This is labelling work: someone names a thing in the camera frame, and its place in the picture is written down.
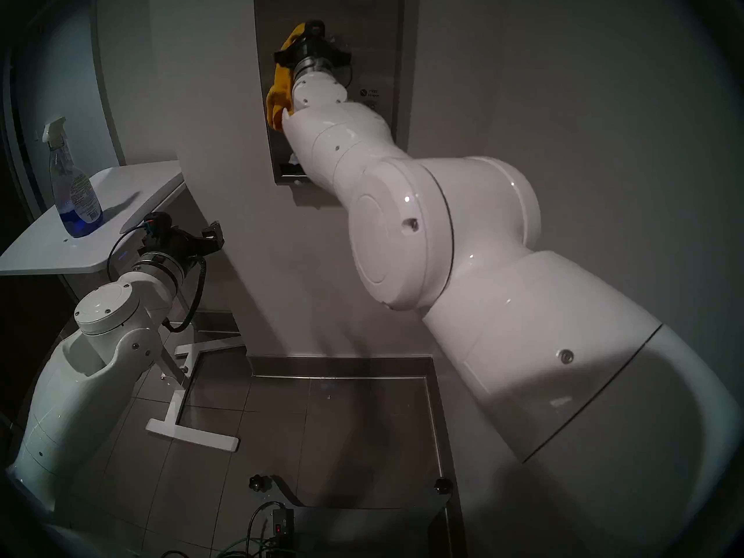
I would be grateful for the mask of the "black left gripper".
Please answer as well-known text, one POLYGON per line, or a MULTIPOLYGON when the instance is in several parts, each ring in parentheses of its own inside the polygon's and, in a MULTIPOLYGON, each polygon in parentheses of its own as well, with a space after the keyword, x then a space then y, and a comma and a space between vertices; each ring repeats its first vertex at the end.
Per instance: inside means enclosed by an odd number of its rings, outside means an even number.
POLYGON ((171 227, 152 235, 152 251, 175 260, 182 269, 191 269, 202 258, 222 250, 225 243, 221 225, 212 222, 200 235, 171 227))

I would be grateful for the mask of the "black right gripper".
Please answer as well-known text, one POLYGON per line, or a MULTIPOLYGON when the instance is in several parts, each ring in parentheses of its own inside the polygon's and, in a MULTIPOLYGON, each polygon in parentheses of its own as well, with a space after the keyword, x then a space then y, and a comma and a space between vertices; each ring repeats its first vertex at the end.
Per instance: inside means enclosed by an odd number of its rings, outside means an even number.
POLYGON ((273 61, 292 73, 303 73, 317 68, 332 71, 351 67, 352 56, 322 36, 290 36, 288 45, 273 53, 273 61))

